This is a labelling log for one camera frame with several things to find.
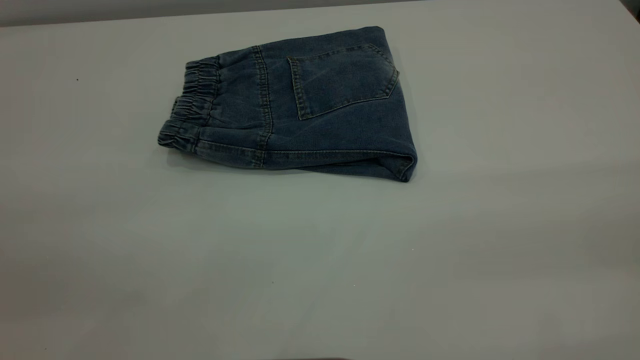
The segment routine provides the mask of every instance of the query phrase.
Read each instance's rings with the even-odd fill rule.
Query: back pocket
[[[287,59],[300,120],[356,102],[386,99],[398,81],[394,64],[372,44]]]

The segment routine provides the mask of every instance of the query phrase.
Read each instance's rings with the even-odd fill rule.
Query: blue denim
[[[295,38],[186,65],[158,144],[233,167],[407,182],[417,155],[379,27]]]

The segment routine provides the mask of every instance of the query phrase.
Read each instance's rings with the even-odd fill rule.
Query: gray wall
[[[0,0],[0,26],[398,1],[406,0]]]

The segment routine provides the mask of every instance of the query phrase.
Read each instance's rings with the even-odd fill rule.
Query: jeans
[[[407,182],[417,155],[379,27],[294,38],[186,65],[158,144],[216,163]]]

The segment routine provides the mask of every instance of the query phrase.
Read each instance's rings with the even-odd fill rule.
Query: denim pants
[[[417,161],[379,27],[294,38],[186,65],[158,144],[216,163],[407,182]]]

